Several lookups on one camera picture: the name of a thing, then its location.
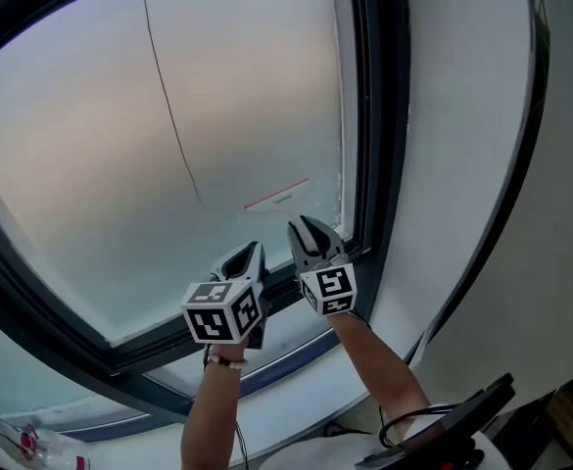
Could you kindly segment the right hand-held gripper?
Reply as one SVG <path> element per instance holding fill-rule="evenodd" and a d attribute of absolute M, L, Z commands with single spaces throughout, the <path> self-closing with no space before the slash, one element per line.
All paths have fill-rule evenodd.
<path fill-rule="evenodd" d="M 301 220 L 306 234 L 301 238 L 295 224 L 289 221 L 287 239 L 302 296 L 319 316 L 352 311 L 357 281 L 354 266 L 344 253 L 343 240 L 320 220 L 305 215 Z"/>

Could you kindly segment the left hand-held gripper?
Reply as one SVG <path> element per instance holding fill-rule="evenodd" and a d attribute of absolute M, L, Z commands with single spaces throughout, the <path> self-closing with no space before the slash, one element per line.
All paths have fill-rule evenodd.
<path fill-rule="evenodd" d="M 253 241 L 218 259 L 209 275 L 191 283 L 181 308 L 194 341 L 260 350 L 270 304 L 262 297 L 265 251 Z"/>

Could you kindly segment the white squeegee with red blade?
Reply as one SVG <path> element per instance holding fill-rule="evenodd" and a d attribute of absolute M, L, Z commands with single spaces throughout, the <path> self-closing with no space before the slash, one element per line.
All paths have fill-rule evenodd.
<path fill-rule="evenodd" d="M 281 214 L 287 219 L 287 238 L 290 244 L 306 255 L 321 255 L 321 249 L 300 213 L 302 199 L 306 196 L 310 180 L 304 178 L 244 207 L 254 214 Z"/>

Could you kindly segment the frosted window glass pane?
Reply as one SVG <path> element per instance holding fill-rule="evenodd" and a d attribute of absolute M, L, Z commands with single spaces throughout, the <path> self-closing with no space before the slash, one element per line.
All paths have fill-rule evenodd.
<path fill-rule="evenodd" d="M 244 207 L 304 178 L 339 226 L 337 0 L 77 0 L 0 50 L 0 222 L 118 345 L 174 317 L 232 248 L 288 257 Z"/>

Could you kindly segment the person's left forearm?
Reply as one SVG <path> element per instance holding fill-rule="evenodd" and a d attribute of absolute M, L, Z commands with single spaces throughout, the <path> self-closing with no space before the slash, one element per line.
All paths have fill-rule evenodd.
<path fill-rule="evenodd" d="M 241 370 L 210 360 L 184 425 L 181 470 L 227 470 L 233 450 Z"/>

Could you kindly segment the person's right forearm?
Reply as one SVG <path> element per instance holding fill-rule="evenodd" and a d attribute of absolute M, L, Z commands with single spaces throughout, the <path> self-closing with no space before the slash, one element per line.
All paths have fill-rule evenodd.
<path fill-rule="evenodd" d="M 346 312 L 328 320 L 388 421 L 430 406 L 409 367 L 363 321 Z"/>

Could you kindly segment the clear low window pane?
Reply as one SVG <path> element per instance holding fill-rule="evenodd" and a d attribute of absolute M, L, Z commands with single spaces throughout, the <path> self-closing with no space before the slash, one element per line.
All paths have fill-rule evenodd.
<path fill-rule="evenodd" d="M 325 317 L 318 316 L 304 301 L 299 301 L 269 317 L 265 324 L 263 347 L 246 350 L 243 377 L 267 370 L 283 357 L 309 345 L 329 329 Z M 196 397 L 203 377 L 204 349 L 144 373 L 143 376 L 178 394 Z"/>

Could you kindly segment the white chest freezer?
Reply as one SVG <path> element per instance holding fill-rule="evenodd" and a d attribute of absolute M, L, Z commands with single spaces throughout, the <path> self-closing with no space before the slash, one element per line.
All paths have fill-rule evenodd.
<path fill-rule="evenodd" d="M 74 0 L 0 0 L 0 48 Z M 407 0 L 352 0 L 358 86 L 356 232 L 347 250 L 364 279 L 358 311 L 375 307 L 401 187 L 409 93 Z M 0 330 L 76 383 L 166 422 L 181 422 L 191 399 L 147 373 L 196 350 L 176 318 L 112 348 L 62 309 L 0 230 Z"/>

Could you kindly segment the person's white shirt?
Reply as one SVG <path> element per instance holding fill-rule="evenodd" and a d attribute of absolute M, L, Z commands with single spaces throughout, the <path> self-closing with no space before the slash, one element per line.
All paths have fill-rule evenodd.
<path fill-rule="evenodd" d="M 473 436 L 484 459 L 476 470 L 511 470 L 496 446 L 481 432 Z M 377 435 L 347 434 L 321 437 L 286 446 L 259 470 L 356 470 L 356 464 L 383 450 Z"/>

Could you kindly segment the large frosted fixed window pane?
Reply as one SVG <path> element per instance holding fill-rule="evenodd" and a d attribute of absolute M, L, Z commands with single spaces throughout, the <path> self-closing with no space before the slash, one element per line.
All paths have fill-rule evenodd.
<path fill-rule="evenodd" d="M 79 386 L 0 331 L 0 418 L 17 426 L 73 431 L 143 415 Z"/>

